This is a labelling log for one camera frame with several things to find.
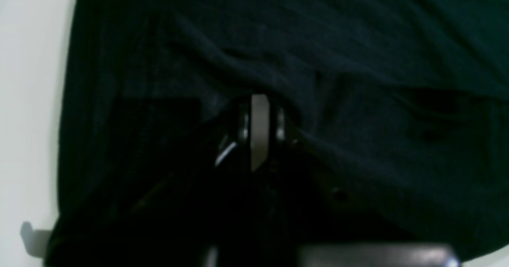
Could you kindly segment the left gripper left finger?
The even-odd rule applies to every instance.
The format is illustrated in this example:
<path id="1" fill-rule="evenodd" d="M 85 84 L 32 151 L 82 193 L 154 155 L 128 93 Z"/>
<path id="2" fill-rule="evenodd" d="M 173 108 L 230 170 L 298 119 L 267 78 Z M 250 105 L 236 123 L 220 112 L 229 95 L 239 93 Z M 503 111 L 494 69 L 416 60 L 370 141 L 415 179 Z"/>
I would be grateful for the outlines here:
<path id="1" fill-rule="evenodd" d="M 212 153 L 200 176 L 201 267 L 249 267 L 252 248 L 251 99 L 215 120 Z"/>

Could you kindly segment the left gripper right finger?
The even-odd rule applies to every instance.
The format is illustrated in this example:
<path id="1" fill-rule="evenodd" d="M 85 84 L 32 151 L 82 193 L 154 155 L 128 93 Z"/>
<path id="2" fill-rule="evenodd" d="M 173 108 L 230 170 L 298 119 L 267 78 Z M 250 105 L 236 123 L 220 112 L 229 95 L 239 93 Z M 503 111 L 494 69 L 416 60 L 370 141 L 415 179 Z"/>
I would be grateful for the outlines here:
<path id="1" fill-rule="evenodd" d="M 426 242 L 384 218 L 327 167 L 272 102 L 270 174 L 284 203 L 295 267 L 460 267 L 446 243 Z"/>

